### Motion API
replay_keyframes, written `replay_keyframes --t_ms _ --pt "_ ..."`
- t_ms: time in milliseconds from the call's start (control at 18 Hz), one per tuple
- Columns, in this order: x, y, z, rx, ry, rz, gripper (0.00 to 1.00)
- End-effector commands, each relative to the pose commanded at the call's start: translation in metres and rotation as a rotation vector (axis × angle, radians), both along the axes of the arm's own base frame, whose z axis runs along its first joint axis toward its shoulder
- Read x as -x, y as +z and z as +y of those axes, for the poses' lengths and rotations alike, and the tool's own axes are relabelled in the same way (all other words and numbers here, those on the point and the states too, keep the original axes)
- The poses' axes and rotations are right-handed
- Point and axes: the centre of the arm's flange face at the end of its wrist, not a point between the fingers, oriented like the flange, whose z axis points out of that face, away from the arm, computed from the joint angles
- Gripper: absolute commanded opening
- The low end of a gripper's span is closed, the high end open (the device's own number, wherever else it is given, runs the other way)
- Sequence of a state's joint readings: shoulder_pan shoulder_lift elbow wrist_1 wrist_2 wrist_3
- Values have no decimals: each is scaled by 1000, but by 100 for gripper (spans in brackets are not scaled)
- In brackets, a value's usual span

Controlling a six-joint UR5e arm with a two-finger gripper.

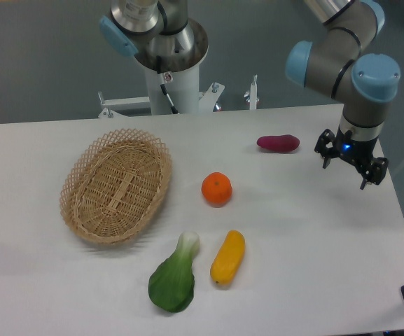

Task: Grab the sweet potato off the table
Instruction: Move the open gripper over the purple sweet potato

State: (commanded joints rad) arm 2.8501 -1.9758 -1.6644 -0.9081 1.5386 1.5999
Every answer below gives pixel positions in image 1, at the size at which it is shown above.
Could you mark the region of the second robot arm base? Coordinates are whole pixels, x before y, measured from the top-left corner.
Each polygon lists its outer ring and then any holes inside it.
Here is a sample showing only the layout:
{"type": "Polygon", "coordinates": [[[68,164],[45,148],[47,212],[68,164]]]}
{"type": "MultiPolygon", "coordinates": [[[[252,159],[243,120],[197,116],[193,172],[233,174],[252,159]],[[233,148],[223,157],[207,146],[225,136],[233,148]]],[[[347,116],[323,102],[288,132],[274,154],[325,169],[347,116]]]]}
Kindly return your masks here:
{"type": "Polygon", "coordinates": [[[99,21],[106,42],[158,74],[185,71],[208,52],[204,28],[188,16],[188,2],[112,1],[99,21]]]}

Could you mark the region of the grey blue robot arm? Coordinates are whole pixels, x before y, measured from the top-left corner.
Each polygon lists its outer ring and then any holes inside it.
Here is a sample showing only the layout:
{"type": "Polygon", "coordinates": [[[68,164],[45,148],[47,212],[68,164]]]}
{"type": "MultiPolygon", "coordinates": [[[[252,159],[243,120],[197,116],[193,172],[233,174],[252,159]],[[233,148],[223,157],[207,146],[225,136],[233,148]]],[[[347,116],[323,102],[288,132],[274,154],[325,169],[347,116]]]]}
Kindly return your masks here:
{"type": "Polygon", "coordinates": [[[324,167],[335,158],[353,166],[362,188],[378,185],[389,161],[373,151],[401,75],[390,56],[365,53],[384,26],[384,11],[375,1],[306,4],[326,28],[326,37],[318,44],[296,43],[286,59],[286,77],[343,105],[337,131],[325,129],[314,150],[324,167]]]}

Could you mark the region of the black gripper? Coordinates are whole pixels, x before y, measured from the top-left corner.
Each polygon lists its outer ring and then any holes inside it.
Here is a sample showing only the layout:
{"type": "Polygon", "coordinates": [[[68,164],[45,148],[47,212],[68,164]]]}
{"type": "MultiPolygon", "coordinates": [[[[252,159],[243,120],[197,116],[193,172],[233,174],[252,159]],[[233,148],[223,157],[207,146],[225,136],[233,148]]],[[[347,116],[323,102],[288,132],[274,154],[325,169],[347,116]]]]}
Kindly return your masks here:
{"type": "Polygon", "coordinates": [[[314,151],[323,160],[326,169],[330,161],[340,158],[353,165],[362,176],[360,189],[368,184],[378,186],[385,178],[389,160],[385,157],[373,157],[373,150],[382,125],[364,127],[341,116],[336,136],[330,129],[325,129],[319,136],[314,151]]]}

